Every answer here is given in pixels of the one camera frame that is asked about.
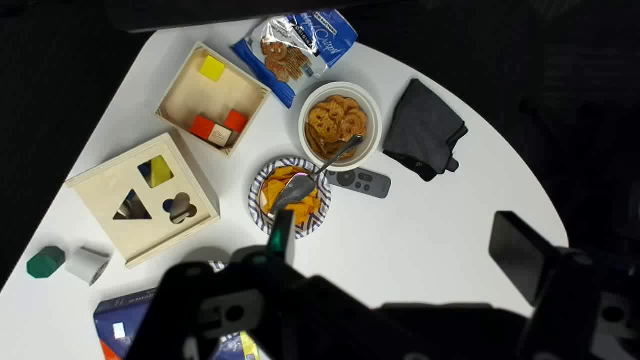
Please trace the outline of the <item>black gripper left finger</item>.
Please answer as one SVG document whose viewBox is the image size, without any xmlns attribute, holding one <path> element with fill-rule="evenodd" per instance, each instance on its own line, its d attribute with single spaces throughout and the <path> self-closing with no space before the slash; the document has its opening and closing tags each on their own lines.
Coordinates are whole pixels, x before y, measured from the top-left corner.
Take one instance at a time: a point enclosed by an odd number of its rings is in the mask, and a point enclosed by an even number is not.
<svg viewBox="0 0 640 360">
<path fill-rule="evenodd" d="M 373 312 L 261 245 L 234 251 L 221 271 L 171 266 L 126 360 L 208 360 L 235 331 L 270 360 L 373 360 Z"/>
</svg>

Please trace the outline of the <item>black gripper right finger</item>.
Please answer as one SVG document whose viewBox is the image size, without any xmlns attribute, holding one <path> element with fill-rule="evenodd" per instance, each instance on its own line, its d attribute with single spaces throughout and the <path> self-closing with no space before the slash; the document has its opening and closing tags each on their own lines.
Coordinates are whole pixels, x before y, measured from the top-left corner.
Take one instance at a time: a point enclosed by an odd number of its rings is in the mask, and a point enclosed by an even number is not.
<svg viewBox="0 0 640 360">
<path fill-rule="evenodd" d="M 636 264 L 551 245 L 507 210 L 493 214 L 487 251 L 531 305 L 518 360 L 640 360 Z"/>
</svg>

